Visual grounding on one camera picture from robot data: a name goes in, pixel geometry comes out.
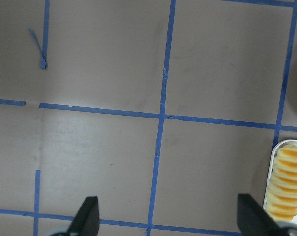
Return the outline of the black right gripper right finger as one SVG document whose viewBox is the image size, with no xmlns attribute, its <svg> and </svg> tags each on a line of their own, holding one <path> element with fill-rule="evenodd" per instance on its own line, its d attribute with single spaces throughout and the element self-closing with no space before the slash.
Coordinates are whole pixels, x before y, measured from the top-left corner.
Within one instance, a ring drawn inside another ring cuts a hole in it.
<svg viewBox="0 0 297 236">
<path fill-rule="evenodd" d="M 289 228 L 281 228 L 250 194 L 238 194 L 237 226 L 243 236 L 289 236 Z"/>
</svg>

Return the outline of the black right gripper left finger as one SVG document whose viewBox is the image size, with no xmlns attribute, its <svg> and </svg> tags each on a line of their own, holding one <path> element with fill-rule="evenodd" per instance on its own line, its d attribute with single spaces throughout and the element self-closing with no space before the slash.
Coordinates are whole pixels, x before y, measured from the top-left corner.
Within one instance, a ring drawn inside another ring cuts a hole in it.
<svg viewBox="0 0 297 236">
<path fill-rule="evenodd" d="M 86 197 L 70 224 L 67 236 L 97 236 L 100 228 L 97 196 Z"/>
</svg>

